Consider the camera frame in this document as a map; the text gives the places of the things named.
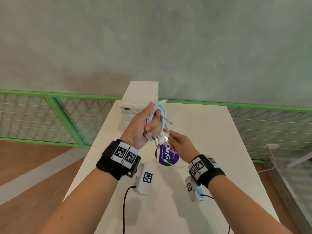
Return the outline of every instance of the white cable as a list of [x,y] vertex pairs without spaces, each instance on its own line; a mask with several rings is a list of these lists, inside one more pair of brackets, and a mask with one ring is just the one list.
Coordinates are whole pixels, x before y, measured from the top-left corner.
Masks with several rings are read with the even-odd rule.
[[[154,111],[153,111],[153,112],[149,115],[149,117],[146,119],[146,125],[152,122],[152,119],[153,119],[153,117],[154,117],[154,114],[155,114],[156,110],[159,109],[159,110],[160,110],[160,114],[161,114],[161,116],[160,116],[160,125],[161,125],[160,127],[161,127],[161,131],[163,131],[163,129],[166,128],[167,134],[170,135],[169,129],[168,129],[167,125],[166,125],[166,121],[169,122],[170,124],[173,124],[173,122],[170,121],[170,120],[168,120],[168,119],[166,118],[166,110],[165,110],[165,107],[163,106],[166,102],[167,102],[167,100],[162,100],[162,101],[160,101],[160,102],[155,102],[155,101],[153,101],[153,103],[154,103]],[[157,145],[157,142],[156,142],[155,139],[157,139],[158,141],[159,141],[160,139],[163,139],[163,136],[162,136],[162,135],[159,135],[159,136],[157,136],[156,138],[148,137],[146,131],[144,132],[144,136],[145,136],[145,138],[147,138],[148,140],[154,140],[156,145]]]
[[175,166],[176,168],[185,168],[185,167],[186,167],[186,165],[185,165],[185,166],[182,166],[182,167],[178,167],[178,166],[176,166],[176,165],[174,165],[174,164],[169,163],[168,160],[166,160],[166,159],[163,159],[163,161],[166,162],[166,163],[168,163],[168,164],[170,164],[170,165],[172,165],[172,166]]
[[[271,148],[268,147],[268,149],[269,149],[270,152],[271,152],[272,158],[275,160],[275,157],[273,156],[273,153],[272,153]],[[257,173],[267,172],[267,171],[269,171],[269,170],[272,170],[273,168],[275,168],[275,165],[274,165],[272,168],[270,168],[270,169],[262,170],[262,171],[259,171],[259,172],[257,172]]]

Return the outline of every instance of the label on box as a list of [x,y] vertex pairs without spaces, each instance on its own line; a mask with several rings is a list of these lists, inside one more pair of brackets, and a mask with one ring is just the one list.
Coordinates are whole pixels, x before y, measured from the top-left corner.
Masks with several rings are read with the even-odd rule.
[[157,158],[157,154],[159,152],[158,161],[160,164],[165,166],[171,166],[169,163],[171,164],[177,163],[177,161],[180,158],[179,155],[177,153],[171,152],[170,150],[171,150],[170,145],[164,146],[163,144],[160,146],[159,149],[156,149],[155,157]]

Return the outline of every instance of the hand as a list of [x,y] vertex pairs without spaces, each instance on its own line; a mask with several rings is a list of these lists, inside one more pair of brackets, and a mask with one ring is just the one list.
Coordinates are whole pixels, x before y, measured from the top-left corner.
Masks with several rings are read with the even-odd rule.
[[154,104],[150,102],[147,108],[132,118],[127,129],[121,135],[120,140],[139,150],[148,142],[143,135],[144,131],[147,131],[148,137],[158,136],[161,133],[159,109],[155,111],[152,121],[145,125],[146,119],[153,111]]
[[191,163],[191,161],[200,153],[194,147],[192,141],[185,135],[181,135],[177,132],[169,130],[170,136],[168,137],[168,142],[171,149],[177,152],[183,161]]

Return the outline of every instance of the white sensor device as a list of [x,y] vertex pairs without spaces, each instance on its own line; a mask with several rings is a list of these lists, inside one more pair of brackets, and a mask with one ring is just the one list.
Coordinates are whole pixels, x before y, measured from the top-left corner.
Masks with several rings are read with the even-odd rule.
[[120,102],[125,125],[152,101],[158,101],[158,82],[131,81]]
[[154,166],[149,163],[141,163],[135,175],[135,192],[140,195],[148,195],[154,179]]
[[192,202],[205,200],[205,196],[200,195],[204,193],[202,186],[198,186],[191,176],[188,176],[185,179],[185,184],[189,191],[189,197]]

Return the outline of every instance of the power outlet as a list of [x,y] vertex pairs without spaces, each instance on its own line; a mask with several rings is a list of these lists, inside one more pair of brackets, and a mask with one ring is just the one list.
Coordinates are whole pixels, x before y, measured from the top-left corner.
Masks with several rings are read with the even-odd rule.
[[270,149],[277,149],[280,145],[279,144],[266,144],[263,148],[269,147]]

